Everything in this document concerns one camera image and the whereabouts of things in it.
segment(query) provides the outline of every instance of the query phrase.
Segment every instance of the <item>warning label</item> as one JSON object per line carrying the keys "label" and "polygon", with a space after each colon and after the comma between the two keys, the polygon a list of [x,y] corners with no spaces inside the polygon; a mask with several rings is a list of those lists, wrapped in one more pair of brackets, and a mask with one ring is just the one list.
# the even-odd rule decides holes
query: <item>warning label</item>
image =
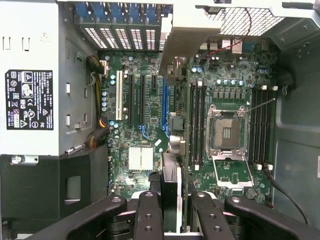
{"label": "warning label", "polygon": [[5,74],[6,129],[53,130],[53,71],[9,70]]}

